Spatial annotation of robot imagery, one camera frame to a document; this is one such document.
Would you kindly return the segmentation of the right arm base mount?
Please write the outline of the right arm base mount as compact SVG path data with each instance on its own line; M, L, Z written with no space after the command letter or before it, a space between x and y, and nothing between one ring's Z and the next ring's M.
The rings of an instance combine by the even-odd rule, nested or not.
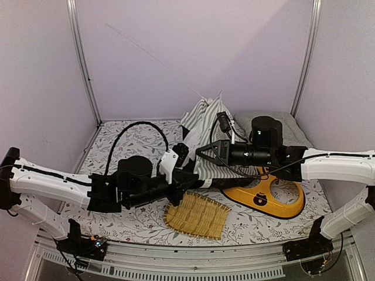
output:
M331 255L333 251L332 240L320 234L323 219L324 216L321 216L313 222L307 238L297 241L288 241L283 244L282 251L287 261L311 258L325 253L328 254L328 256ZM323 272L327 263L327 258L320 258L303 262L301 266L304 272L310 275L318 275Z

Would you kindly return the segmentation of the checkered grey cushion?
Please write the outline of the checkered grey cushion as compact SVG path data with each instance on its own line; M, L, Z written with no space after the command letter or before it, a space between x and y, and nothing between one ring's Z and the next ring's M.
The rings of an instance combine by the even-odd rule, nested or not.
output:
M306 146L312 148L304 132L298 126L295 118L286 112L267 111L245 111L235 114L234 119L239 127L244 131L246 137L250 136L251 121L258 116L269 116L282 123L282 138L285 146Z

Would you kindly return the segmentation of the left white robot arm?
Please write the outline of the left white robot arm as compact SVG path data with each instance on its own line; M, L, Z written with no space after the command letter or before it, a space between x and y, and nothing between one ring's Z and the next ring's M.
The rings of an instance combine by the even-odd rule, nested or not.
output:
M17 212L47 231L75 254L87 249L81 228L73 219L64 219L36 196L50 197L97 213L119 213L167 198L179 205L185 192L203 185L199 176L178 169L179 156L169 149L162 156L159 172L143 156L118 162L113 174L69 174L47 169L20 157L10 148L1 162L1 209Z

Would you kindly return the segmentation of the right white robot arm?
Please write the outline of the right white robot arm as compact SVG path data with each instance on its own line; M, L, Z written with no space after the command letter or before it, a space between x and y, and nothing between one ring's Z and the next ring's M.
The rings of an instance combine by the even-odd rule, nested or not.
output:
M374 214L374 152L329 152L305 146L285 146L282 123L269 116L251 122L251 142L209 141L196 155L230 170L234 166L268 168L268 174L283 180L351 181L365 188L343 207L314 221L304 240L307 255L316 255L341 232Z

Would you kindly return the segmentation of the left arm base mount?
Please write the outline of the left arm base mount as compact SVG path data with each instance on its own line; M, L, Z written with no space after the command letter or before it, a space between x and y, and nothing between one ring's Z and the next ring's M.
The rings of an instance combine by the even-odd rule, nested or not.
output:
M73 219L69 219L69 231L66 239L57 241L57 250L71 254L75 258L87 258L96 261L103 261L107 253L107 239L93 235L83 237L80 224Z

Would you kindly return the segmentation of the striped green white pet tent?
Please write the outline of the striped green white pet tent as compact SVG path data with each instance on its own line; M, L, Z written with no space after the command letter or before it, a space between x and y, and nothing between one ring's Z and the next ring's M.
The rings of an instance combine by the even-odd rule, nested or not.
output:
M183 143L189 148L189 154L183 168L204 180L203 189L215 188L219 190L232 187L253 187L260 181L259 177L240 177L234 170L239 171L239 166L228 169L225 166L216 166L199 156L196 149L215 141L230 140L219 128L216 120L217 113L225 111L230 120L232 114L222 101L221 94L215 98L202 98L190 110L182 115L180 124L183 129Z

